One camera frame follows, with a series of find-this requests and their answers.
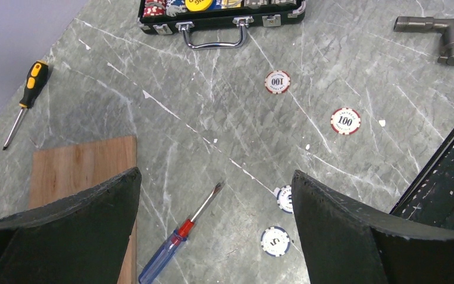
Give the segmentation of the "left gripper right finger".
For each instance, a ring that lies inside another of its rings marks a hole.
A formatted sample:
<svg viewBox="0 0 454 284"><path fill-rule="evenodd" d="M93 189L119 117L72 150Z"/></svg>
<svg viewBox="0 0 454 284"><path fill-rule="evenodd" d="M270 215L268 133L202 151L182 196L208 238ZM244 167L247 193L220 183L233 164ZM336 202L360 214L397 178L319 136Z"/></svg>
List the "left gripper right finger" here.
<svg viewBox="0 0 454 284"><path fill-rule="evenodd" d="M294 218L311 283L454 283L454 231L386 214L296 170Z"/></svg>

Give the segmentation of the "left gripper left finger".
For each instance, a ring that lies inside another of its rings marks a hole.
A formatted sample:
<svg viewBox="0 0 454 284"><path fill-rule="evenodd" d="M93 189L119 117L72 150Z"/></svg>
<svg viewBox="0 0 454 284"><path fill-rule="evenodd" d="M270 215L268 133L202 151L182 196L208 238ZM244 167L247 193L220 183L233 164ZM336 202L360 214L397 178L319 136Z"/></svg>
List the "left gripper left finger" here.
<svg viewBox="0 0 454 284"><path fill-rule="evenodd" d="M0 283L116 283L137 216L130 168L45 206L0 219Z"/></svg>

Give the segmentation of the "red poker chip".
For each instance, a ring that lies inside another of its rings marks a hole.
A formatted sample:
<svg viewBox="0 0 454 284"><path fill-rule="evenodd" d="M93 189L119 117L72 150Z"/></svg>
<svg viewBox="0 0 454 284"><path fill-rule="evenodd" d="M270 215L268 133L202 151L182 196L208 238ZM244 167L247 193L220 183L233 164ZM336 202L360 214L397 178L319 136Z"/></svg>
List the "red poker chip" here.
<svg viewBox="0 0 454 284"><path fill-rule="evenodd" d="M291 85L290 75L282 70L270 72L264 79L264 86L271 94L285 93Z"/></svg>
<svg viewBox="0 0 454 284"><path fill-rule="evenodd" d="M350 135L361 127L361 116L352 108L340 108L331 115L330 125L336 133Z"/></svg>

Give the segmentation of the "yellow big blind button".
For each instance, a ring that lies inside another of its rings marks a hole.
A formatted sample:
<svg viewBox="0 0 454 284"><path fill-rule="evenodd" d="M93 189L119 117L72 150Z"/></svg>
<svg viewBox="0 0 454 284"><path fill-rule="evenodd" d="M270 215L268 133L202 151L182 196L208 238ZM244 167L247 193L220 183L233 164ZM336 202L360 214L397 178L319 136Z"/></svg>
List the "yellow big blind button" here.
<svg viewBox="0 0 454 284"><path fill-rule="evenodd" d="M207 10L214 0L185 0L186 8L190 12L199 12Z"/></svg>

